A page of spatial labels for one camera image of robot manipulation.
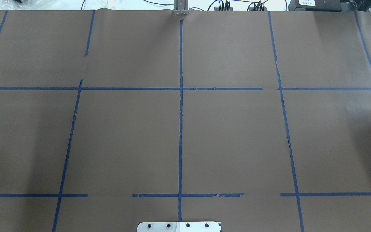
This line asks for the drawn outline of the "crumpled clear plastic wrap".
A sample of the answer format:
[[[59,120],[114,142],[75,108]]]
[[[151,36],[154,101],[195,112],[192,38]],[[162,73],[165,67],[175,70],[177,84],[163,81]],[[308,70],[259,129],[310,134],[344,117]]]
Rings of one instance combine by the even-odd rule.
[[[3,0],[0,9],[6,10],[46,10],[50,9],[56,0]]]

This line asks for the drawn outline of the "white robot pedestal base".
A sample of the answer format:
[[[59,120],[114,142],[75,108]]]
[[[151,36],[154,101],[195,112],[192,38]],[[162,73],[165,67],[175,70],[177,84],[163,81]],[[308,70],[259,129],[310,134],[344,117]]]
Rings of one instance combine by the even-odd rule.
[[[137,226],[137,232],[221,232],[220,222],[143,222]]]

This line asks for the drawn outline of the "aluminium frame post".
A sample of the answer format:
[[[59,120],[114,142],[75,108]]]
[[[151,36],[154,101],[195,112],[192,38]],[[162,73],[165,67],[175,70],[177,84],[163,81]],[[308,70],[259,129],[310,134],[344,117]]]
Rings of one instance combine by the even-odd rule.
[[[188,15],[189,14],[188,0],[174,0],[173,13],[174,15]]]

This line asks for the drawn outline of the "black computer box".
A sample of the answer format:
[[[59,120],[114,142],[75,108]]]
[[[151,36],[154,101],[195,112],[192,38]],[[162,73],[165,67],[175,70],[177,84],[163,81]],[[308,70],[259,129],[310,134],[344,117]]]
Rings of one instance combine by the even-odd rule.
[[[288,11],[341,12],[340,0],[291,0]]]

